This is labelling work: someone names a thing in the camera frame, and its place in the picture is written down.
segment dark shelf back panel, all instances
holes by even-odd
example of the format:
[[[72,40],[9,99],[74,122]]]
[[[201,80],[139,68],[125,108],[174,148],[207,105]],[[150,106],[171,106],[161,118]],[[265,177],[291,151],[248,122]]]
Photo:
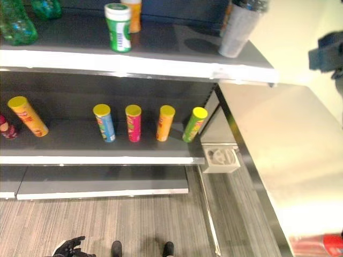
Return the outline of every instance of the dark shelf back panel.
[[[23,2],[26,6],[30,6],[30,0]],[[65,11],[82,13],[93,10],[97,15],[103,15],[103,6],[111,2],[120,1],[60,0]],[[219,28],[227,4],[228,0],[143,0],[141,14],[142,19],[147,20]]]
[[[18,95],[28,98],[43,120],[93,120],[93,107],[108,104],[116,122],[125,121],[125,107],[138,104],[144,122],[156,121],[164,104],[176,109],[175,122],[185,122],[196,106],[204,106],[214,84],[100,75],[39,72],[1,72],[1,113],[15,124],[19,119],[7,107]]]

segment small white bin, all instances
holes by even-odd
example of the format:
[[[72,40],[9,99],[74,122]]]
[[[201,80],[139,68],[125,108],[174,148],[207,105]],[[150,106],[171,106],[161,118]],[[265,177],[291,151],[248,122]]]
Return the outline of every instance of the small white bin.
[[[233,146],[203,145],[206,163],[200,168],[203,173],[232,173],[240,166]]]

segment blue chip can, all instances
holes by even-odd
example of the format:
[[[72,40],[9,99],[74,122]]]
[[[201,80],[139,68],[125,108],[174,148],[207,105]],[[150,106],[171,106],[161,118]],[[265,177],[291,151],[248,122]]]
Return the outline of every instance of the blue chip can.
[[[115,140],[111,109],[106,104],[98,104],[93,108],[93,112],[98,122],[102,138],[105,142],[111,143]]]

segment striped gray carpet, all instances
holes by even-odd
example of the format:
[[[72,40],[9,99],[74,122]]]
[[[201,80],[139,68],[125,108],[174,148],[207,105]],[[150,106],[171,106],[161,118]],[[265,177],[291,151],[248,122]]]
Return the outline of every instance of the striped gray carpet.
[[[161,256],[171,240],[177,256],[211,256],[199,183],[188,172],[186,195],[88,200],[0,201],[0,255],[46,256],[63,239],[86,236],[83,250],[109,257],[113,240],[124,256]]]
[[[188,167],[187,177],[186,195],[1,200],[0,256],[46,256],[63,239],[81,235],[83,250],[98,257],[110,257],[114,240],[123,243],[123,257],[161,256],[168,240],[176,256],[215,256],[195,169]],[[244,167],[204,179],[222,256],[280,256]]]

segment green chip can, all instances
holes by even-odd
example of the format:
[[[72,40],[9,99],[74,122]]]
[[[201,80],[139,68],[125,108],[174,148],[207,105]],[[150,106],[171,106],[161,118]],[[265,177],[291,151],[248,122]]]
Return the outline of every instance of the green chip can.
[[[204,119],[207,117],[206,109],[202,107],[195,107],[192,112],[192,116],[188,121],[186,129],[184,130],[182,139],[183,141],[190,143],[201,128]]]
[[[105,16],[112,50],[116,52],[130,51],[131,9],[124,4],[106,4]]]

